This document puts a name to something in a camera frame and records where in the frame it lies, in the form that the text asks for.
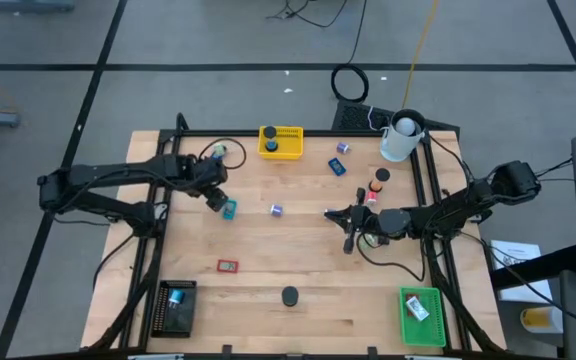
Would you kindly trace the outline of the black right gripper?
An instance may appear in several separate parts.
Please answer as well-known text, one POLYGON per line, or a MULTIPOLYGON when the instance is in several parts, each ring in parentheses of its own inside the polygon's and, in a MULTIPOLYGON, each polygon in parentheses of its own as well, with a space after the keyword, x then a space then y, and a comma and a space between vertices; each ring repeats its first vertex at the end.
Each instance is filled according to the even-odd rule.
POLYGON ((365 204, 366 190, 358 188, 356 194, 357 203, 349 205, 342 210, 335 210, 336 216, 328 217, 328 220, 339 225, 347 232, 347 238, 343 245, 345 253, 352 253, 354 250, 355 233, 372 233, 377 236, 385 236, 401 239, 406 235, 407 228, 411 222, 410 214, 402 209, 385 209, 378 214, 373 213, 365 204))

